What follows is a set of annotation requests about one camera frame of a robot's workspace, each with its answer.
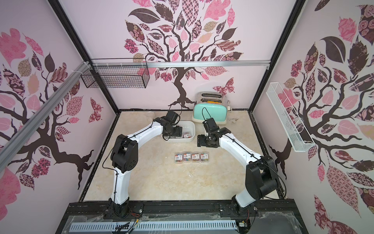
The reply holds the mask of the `paper clip box side-left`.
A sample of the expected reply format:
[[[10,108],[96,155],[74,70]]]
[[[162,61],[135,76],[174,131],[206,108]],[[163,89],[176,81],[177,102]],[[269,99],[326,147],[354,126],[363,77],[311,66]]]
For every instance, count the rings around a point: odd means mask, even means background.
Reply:
[[[176,164],[182,164],[183,163],[183,153],[176,153],[174,156],[174,162]]]

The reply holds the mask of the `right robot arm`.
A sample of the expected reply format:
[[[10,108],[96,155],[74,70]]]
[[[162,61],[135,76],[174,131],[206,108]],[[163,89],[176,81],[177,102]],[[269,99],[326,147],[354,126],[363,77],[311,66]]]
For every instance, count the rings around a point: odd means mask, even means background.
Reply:
[[[242,215],[254,202],[280,188],[282,179],[272,157],[252,151],[229,129],[220,128],[213,118],[203,121],[203,126],[206,134],[198,135],[197,146],[225,149],[245,168],[245,188],[231,202],[236,215]]]

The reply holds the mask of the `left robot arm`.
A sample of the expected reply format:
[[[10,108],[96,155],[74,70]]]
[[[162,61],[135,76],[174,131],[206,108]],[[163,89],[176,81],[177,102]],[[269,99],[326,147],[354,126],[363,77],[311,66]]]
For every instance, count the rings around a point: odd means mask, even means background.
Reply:
[[[129,184],[131,172],[138,164],[139,149],[157,136],[180,137],[182,127],[178,125],[180,115],[174,111],[167,111],[162,117],[153,119],[147,127],[128,136],[120,134],[110,151],[110,159],[115,173],[113,193],[109,199],[109,206],[116,217],[125,218],[129,213]]]

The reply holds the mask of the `paper clip box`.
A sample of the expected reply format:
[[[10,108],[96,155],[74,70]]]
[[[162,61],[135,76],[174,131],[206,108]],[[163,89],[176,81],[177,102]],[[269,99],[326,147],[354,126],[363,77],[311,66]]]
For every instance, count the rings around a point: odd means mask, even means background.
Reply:
[[[184,152],[182,159],[183,159],[183,163],[191,162],[192,160],[191,152]]]
[[[183,138],[191,138],[191,133],[183,133]]]
[[[200,162],[200,153],[199,152],[192,152],[191,154],[191,160],[193,163],[198,163]]]
[[[208,154],[208,152],[201,152],[200,153],[200,161],[201,162],[209,162],[209,154]]]

